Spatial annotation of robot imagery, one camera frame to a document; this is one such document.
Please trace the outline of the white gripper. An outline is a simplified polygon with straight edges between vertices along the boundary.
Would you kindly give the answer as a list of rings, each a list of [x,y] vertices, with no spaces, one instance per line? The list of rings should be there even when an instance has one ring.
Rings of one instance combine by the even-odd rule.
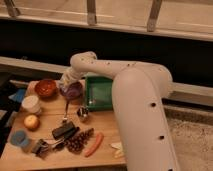
[[[72,67],[69,67],[62,74],[62,77],[59,81],[59,87],[68,87],[72,83],[77,82],[80,79],[80,73],[77,72]]]

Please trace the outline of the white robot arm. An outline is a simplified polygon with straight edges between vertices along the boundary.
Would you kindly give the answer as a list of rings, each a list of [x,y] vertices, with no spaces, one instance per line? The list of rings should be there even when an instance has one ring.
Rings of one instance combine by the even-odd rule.
[[[112,102],[128,171],[181,171],[162,100],[172,92],[172,76],[159,64],[99,60],[77,53],[59,85],[66,90],[92,72],[113,80]]]

